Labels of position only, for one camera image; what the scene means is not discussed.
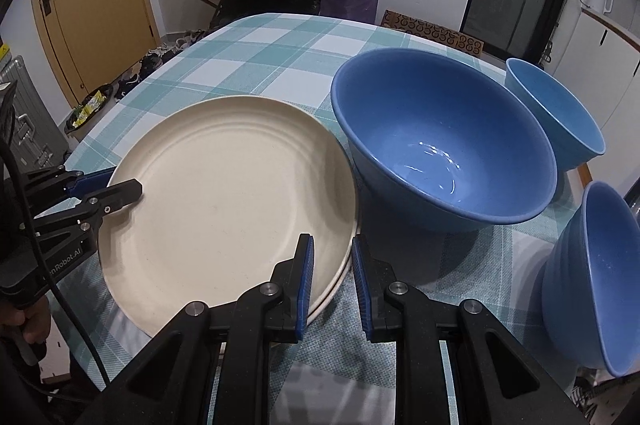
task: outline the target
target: screw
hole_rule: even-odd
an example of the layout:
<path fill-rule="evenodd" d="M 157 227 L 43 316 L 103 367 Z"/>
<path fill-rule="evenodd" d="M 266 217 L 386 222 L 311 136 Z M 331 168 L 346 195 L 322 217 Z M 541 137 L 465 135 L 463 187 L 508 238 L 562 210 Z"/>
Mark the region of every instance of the screw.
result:
<path fill-rule="evenodd" d="M 184 311 L 187 313 L 187 315 L 197 317 L 205 310 L 205 308 L 206 306 L 204 306 L 204 302 L 196 301 L 189 302 Z"/>
<path fill-rule="evenodd" d="M 263 295 L 275 295 L 278 292 L 279 286 L 274 282 L 265 282 L 260 284 L 260 293 Z"/>
<path fill-rule="evenodd" d="M 409 291 L 409 287 L 404 282 L 396 280 L 389 285 L 389 291 L 396 295 L 404 295 Z"/>
<path fill-rule="evenodd" d="M 465 303 L 462 305 L 462 307 L 473 315 L 482 311 L 482 303 L 480 301 L 477 301 L 476 299 L 465 300 Z"/>

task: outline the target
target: gray suitcase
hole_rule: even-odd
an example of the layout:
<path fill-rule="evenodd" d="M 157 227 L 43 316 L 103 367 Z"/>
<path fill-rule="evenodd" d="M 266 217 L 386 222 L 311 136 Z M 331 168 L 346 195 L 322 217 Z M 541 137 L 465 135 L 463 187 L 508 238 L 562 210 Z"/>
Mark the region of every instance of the gray suitcase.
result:
<path fill-rule="evenodd" d="M 11 150 L 21 172 L 62 164 L 69 151 L 68 141 L 49 115 L 22 57 L 12 59 L 0 71 L 0 84 L 3 82 L 18 82 Z"/>

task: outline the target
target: bowl rim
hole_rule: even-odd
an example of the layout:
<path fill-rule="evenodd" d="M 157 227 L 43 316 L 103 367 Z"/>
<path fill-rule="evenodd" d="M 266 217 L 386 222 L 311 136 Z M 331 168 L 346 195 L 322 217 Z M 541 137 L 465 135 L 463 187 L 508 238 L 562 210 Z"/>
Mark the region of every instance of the bowl rim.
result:
<path fill-rule="evenodd" d="M 446 60 L 447 62 L 453 62 L 454 65 L 456 66 L 465 66 L 465 71 L 467 71 L 466 68 L 471 69 L 472 74 L 475 74 L 476 77 L 478 77 L 481 80 L 484 80 L 487 84 L 490 84 L 490 87 L 493 88 L 496 92 L 498 92 L 498 94 L 505 94 L 506 98 L 513 98 L 513 100 L 516 101 L 517 105 L 519 105 L 519 109 L 524 110 L 523 112 L 526 113 L 527 116 L 530 116 L 530 119 L 540 130 L 540 134 L 543 137 L 542 139 L 544 142 L 546 142 L 546 148 L 548 150 L 548 156 L 550 160 L 549 163 L 556 171 L 555 174 L 551 175 L 552 187 L 549 189 L 550 191 L 546 196 L 544 202 L 536 206 L 535 209 L 532 209 L 529 212 L 526 212 L 525 214 L 519 214 L 519 215 L 487 215 L 487 214 L 480 214 L 479 212 L 472 212 L 469 210 L 461 209 L 455 205 L 447 203 L 446 201 L 436 198 L 435 196 L 427 192 L 424 192 L 421 189 L 418 189 L 418 187 L 409 183 L 407 180 L 405 180 L 401 176 L 398 176 L 398 174 L 393 172 L 391 169 L 389 169 L 389 167 L 383 164 L 382 161 L 376 158 L 371 153 L 371 151 L 367 149 L 366 145 L 363 144 L 362 140 L 358 138 L 357 135 L 353 132 L 353 129 L 351 129 L 351 126 L 347 123 L 344 115 L 342 114 L 342 110 L 337 100 L 337 85 L 336 85 L 337 82 L 342 80 L 341 78 L 338 78 L 338 75 L 340 74 L 341 69 L 343 69 L 351 61 L 360 60 L 363 56 L 369 53 L 374 53 L 374 52 L 375 53 L 401 52 L 401 53 L 414 53 L 414 54 L 420 53 L 420 54 L 426 54 L 430 58 L 434 58 L 436 60 Z M 338 68 L 338 70 L 335 72 L 334 80 L 331 83 L 330 97 L 331 97 L 332 109 L 334 110 L 335 118 L 337 119 L 338 124 L 340 125 L 340 128 L 344 131 L 345 135 L 347 135 L 347 138 L 349 139 L 350 143 L 353 142 L 356 148 L 363 154 L 365 158 L 367 158 L 367 160 L 373 160 L 378 165 L 380 170 L 382 170 L 382 172 L 389 179 L 393 180 L 396 183 L 400 183 L 403 187 L 409 189 L 412 193 L 414 193 L 418 197 L 430 202 L 431 204 L 435 205 L 437 208 L 442 209 L 446 212 L 450 212 L 452 214 L 458 215 L 459 217 L 464 217 L 465 219 L 471 219 L 472 221 L 480 221 L 481 223 L 488 223 L 491 225 L 515 225 L 518 223 L 523 223 L 524 221 L 529 221 L 530 219 L 541 214 L 542 211 L 544 211 L 546 207 L 549 205 L 549 203 L 553 199 L 553 196 L 556 193 L 556 188 L 558 186 L 558 167 L 556 165 L 556 155 L 553 151 L 553 148 L 551 147 L 551 142 L 549 142 L 549 138 L 547 137 L 546 132 L 544 131 L 544 129 L 542 129 L 542 126 L 540 125 L 537 118 L 529 111 L 527 106 L 524 105 L 523 101 L 521 101 L 516 95 L 514 95 L 506 87 L 504 87 L 499 82 L 492 79 L 490 76 L 485 75 L 484 73 L 482 73 L 482 71 L 477 70 L 473 66 L 460 62 L 459 60 L 452 59 L 450 57 L 447 57 L 446 55 L 441 55 L 441 54 L 433 53 L 427 50 L 420 50 L 420 49 L 414 49 L 414 48 L 379 48 L 379 49 L 374 49 L 374 50 L 366 51 L 363 53 L 359 53 L 358 55 L 348 59 L 347 62 L 342 64 L 340 68 Z"/>
<path fill-rule="evenodd" d="M 582 193 L 582 204 L 580 206 L 580 208 L 582 209 L 582 214 L 580 215 L 580 226 L 582 229 L 582 238 L 584 239 L 584 252 L 586 255 L 586 262 L 587 262 L 587 268 L 589 271 L 589 287 L 590 287 L 590 292 L 591 292 L 591 303 L 592 303 L 592 307 L 593 307 L 593 315 L 595 318 L 595 323 L 596 323 L 596 329 L 598 330 L 598 339 L 600 342 L 600 352 L 602 353 L 602 358 L 604 360 L 605 365 L 607 366 L 607 371 L 610 372 L 610 374 L 612 374 L 613 376 L 619 377 L 619 376 L 624 376 L 626 375 L 626 372 L 628 372 L 628 370 L 631 368 L 631 366 L 634 363 L 634 358 L 636 357 L 636 355 L 631 352 L 629 354 L 629 359 L 628 359 L 628 366 L 626 367 L 626 369 L 624 371 L 621 371 L 619 369 L 614 369 L 613 365 L 609 359 L 609 355 L 607 354 L 607 350 L 605 348 L 605 341 L 604 338 L 602 336 L 602 326 L 600 325 L 600 313 L 598 312 L 598 309 L 596 308 L 596 301 L 595 301 L 595 293 L 593 291 L 593 269 L 591 268 L 591 250 L 589 247 L 589 234 L 587 232 L 587 198 L 591 192 L 591 190 L 593 189 L 593 187 L 598 187 L 598 188 L 606 188 L 607 191 L 609 191 L 610 193 L 613 193 L 616 195 L 616 197 L 619 199 L 619 204 L 624 205 L 626 208 L 628 208 L 628 205 L 626 204 L 626 201 L 622 198 L 622 196 L 620 196 L 617 192 L 617 190 L 615 190 L 611 185 L 609 185 L 608 183 L 604 182 L 604 181 L 592 181 L 590 182 L 584 189 L 584 192 Z M 637 228 L 638 229 L 638 233 L 640 233 L 640 228 L 638 228 L 638 224 L 636 223 L 633 214 L 631 213 L 631 211 L 622 211 L 623 214 L 625 214 L 623 217 L 629 219 L 629 221 L 632 223 L 632 225 L 630 225 L 632 228 Z"/>
<path fill-rule="evenodd" d="M 566 125 L 564 125 L 562 122 L 560 122 L 560 120 L 558 120 L 558 118 L 556 117 L 556 115 L 554 115 L 551 111 L 549 111 L 546 106 L 544 104 L 542 104 L 542 102 L 540 102 L 536 96 L 531 93 L 529 91 L 529 88 L 527 86 L 525 86 L 522 81 L 518 78 L 518 76 L 516 75 L 516 73 L 513 72 L 513 70 L 511 69 L 511 64 L 514 62 L 519 62 L 519 63 L 523 63 L 525 64 L 528 68 L 535 68 L 537 73 L 542 73 L 543 75 L 546 75 L 549 79 L 551 79 L 555 84 L 557 84 L 558 86 L 560 86 L 562 89 L 564 89 L 567 93 L 569 93 L 569 95 L 571 95 L 571 97 L 573 97 L 573 99 L 578 103 L 578 105 L 580 105 L 580 107 L 582 108 L 582 110 L 587 114 L 587 116 L 589 116 L 589 119 L 591 120 L 591 122 L 593 122 L 593 126 L 598 129 L 598 132 L 600 133 L 600 139 L 602 140 L 602 151 L 596 150 L 593 147 L 591 147 L 591 145 L 588 145 L 584 142 L 584 140 L 582 138 L 578 138 L 575 133 L 573 131 L 571 131 Z M 606 151 L 607 151 L 607 143 L 604 140 L 604 136 L 602 134 L 602 131 L 600 130 L 600 128 L 598 127 L 596 121 L 594 120 L 593 116 L 591 116 L 591 113 L 589 112 L 589 110 L 587 108 L 585 108 L 585 106 L 582 104 L 582 102 L 580 100 L 578 100 L 578 97 L 576 97 L 571 91 L 569 91 L 568 88 L 564 87 L 564 84 L 562 84 L 559 80 L 556 80 L 556 78 L 553 75 L 550 75 L 549 73 L 547 73 L 545 70 L 542 70 L 540 68 L 538 68 L 537 66 L 533 65 L 531 62 L 527 62 L 526 60 L 522 60 L 522 59 L 517 59 L 516 57 L 510 57 L 506 60 L 506 65 L 507 65 L 507 71 L 508 73 L 511 74 L 511 76 L 513 77 L 513 79 L 519 84 L 521 85 L 521 87 L 527 92 L 527 95 L 529 95 L 530 98 L 533 99 L 533 101 L 535 103 L 537 103 L 537 105 L 539 105 L 540 108 L 542 108 L 542 110 L 548 114 L 551 118 L 554 119 L 554 121 L 556 122 L 556 124 L 558 124 L 558 126 L 560 126 L 562 129 L 564 129 L 569 135 L 571 135 L 577 142 L 580 142 L 581 145 L 584 145 L 587 149 L 589 149 L 591 152 L 593 152 L 596 156 L 602 156 Z"/>

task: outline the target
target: teal plaid tablecloth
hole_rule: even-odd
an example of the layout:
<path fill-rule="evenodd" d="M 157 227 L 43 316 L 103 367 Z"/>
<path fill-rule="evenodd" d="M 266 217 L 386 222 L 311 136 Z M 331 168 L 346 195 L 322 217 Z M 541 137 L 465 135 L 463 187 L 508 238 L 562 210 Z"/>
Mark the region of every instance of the teal plaid tablecloth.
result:
<path fill-rule="evenodd" d="M 207 98 L 237 94 L 295 104 L 346 145 L 332 112 L 332 78 L 351 56 L 383 47 L 446 54 L 504 83 L 504 71 L 488 63 L 386 28 L 305 15 L 257 15 L 222 28 L 158 69 L 104 116 L 66 166 L 88 173 L 117 165 L 166 116 Z M 463 235 L 405 227 L 365 190 L 362 209 L 372 253 L 391 262 L 399 278 L 437 300 L 479 299 L 567 387 L 576 366 L 554 351 L 540 315 L 542 265 L 575 211 L 566 178 L 559 185 L 556 198 L 539 217 Z M 66 277 L 60 288 L 115 376 L 148 337 L 114 303 L 97 256 Z M 310 325 L 304 341 L 276 348 L 272 423 L 316 423 L 315 416 L 328 412 L 331 423 L 392 422 L 394 346 L 365 341 L 357 306 L 349 274 L 329 307 Z M 101 387 L 97 368 L 77 332 L 55 302 L 52 307 L 71 352 Z"/>

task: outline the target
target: white cabinet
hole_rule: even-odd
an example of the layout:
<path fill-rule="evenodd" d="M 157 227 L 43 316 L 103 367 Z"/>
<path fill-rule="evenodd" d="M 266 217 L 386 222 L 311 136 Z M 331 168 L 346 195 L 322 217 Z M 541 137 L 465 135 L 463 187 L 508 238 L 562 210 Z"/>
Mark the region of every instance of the white cabinet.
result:
<path fill-rule="evenodd" d="M 607 151 L 589 162 L 593 179 L 624 196 L 640 177 L 640 70 L 602 128 Z"/>
<path fill-rule="evenodd" d="M 603 128 L 625 95 L 639 60 L 640 53 L 631 44 L 582 12 L 554 77 Z"/>

